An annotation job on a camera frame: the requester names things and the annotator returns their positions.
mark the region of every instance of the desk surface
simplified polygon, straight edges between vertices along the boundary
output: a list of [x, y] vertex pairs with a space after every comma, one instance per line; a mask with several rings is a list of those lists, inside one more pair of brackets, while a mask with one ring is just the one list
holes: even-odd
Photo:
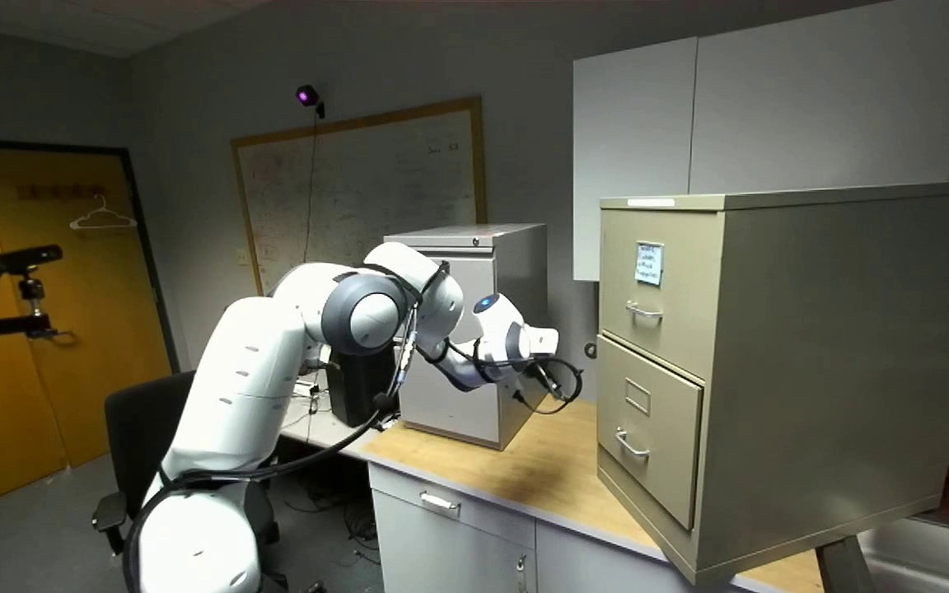
[[[648, 556], [659, 544], [619, 507], [598, 478], [598, 409], [578, 403], [561, 415], [535, 415], [505, 451], [442, 439], [405, 422], [370, 435], [360, 454], [374, 466], [448, 484], [456, 492], [535, 514]], [[756, 579], [784, 593], [820, 593], [813, 555], [756, 566]]]

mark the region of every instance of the filing cabinet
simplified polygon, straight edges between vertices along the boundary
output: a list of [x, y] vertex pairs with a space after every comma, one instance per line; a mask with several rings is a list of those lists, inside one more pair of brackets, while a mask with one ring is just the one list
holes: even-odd
[[936, 507], [949, 185], [601, 213], [601, 478], [688, 582]]

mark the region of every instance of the ceiling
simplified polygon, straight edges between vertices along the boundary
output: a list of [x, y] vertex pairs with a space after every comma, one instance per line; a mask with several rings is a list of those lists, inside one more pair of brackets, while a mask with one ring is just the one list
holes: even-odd
[[0, 0], [0, 34], [133, 57], [268, 0]]

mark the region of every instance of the floor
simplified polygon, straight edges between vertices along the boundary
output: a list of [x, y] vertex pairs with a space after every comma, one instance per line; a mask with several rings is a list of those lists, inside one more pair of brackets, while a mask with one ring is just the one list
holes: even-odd
[[[94, 462], [0, 498], [0, 593], [126, 593], [119, 556], [90, 527], [112, 492], [112, 466]], [[271, 487], [279, 541], [275, 562], [290, 593], [384, 593], [367, 468], [335, 459]]]

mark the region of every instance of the robotic arm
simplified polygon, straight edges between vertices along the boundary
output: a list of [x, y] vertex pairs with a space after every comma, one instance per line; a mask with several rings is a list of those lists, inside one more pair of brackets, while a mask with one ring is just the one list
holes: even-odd
[[254, 473], [275, 454], [293, 381], [328, 352], [396, 351], [386, 400], [415, 352], [463, 391], [514, 381], [556, 352], [556, 330], [527, 326], [501, 294], [476, 302], [482, 336], [453, 344], [465, 294], [448, 266], [380, 245], [360, 266], [299, 265], [275, 298], [229, 308], [202, 357], [174, 442], [146, 496], [129, 556], [133, 589], [257, 589], [257, 544], [232, 487], [178, 487], [192, 475]]

